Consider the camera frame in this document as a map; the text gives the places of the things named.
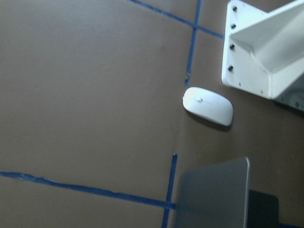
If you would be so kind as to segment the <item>grey laptop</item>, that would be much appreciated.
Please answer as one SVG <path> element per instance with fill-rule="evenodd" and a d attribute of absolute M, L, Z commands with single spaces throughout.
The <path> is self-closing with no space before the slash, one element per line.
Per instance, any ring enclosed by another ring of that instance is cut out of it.
<path fill-rule="evenodd" d="M 245 228 L 249 179 L 247 157 L 184 173 L 173 227 Z"/>

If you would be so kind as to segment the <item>white computer mouse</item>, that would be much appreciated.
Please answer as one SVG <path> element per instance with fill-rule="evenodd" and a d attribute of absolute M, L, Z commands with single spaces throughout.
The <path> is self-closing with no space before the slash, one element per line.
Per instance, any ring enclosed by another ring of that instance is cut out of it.
<path fill-rule="evenodd" d="M 189 87 L 182 98 L 188 112 L 222 126 L 230 126 L 233 119 L 232 103 L 225 97 L 200 87 Z"/>

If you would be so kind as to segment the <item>white pillar mount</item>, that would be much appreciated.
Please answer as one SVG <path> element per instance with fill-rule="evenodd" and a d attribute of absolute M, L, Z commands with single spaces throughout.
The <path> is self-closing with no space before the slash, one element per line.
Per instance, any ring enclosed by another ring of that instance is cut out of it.
<path fill-rule="evenodd" d="M 241 0 L 227 5 L 222 83 L 276 99 L 304 74 L 304 2 L 264 12 Z"/>

